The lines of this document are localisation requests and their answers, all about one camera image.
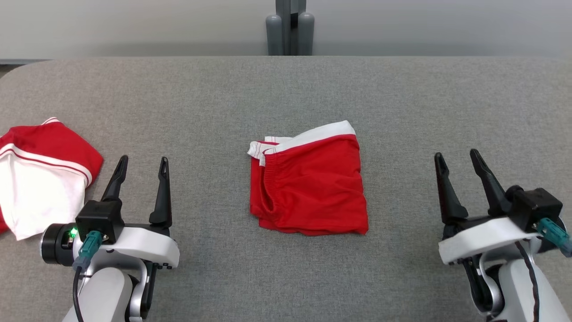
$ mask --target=red and white garment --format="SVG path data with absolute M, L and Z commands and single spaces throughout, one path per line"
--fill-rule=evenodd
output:
M 0 137 L 0 232 L 9 228 L 21 240 L 52 223 L 73 222 L 102 164 L 101 155 L 55 117 L 11 128 Z
M 284 233 L 365 234 L 359 144 L 348 121 L 251 142 L 251 213 Z

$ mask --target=folded red shorts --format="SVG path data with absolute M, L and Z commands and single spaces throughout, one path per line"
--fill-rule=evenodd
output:
M 365 234 L 359 145 L 348 121 L 252 142 L 251 213 L 284 233 Z

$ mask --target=gray fabric tablecloth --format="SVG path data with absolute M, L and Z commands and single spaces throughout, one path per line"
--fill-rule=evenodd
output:
M 506 188 L 544 187 L 572 226 L 572 65 L 541 58 L 113 58 L 23 66 L 0 79 L 0 133 L 56 116 L 104 156 L 99 198 L 128 154 L 126 222 L 153 210 L 170 161 L 178 269 L 158 272 L 148 321 L 482 321 L 464 270 L 438 253 L 433 155 L 471 215 L 488 208 L 468 155 Z M 306 237 L 248 211 L 251 140 L 349 120 L 370 230 Z M 59 321 L 73 271 L 39 237 L 0 236 L 0 320 Z M 572 314 L 572 261 L 537 264 Z

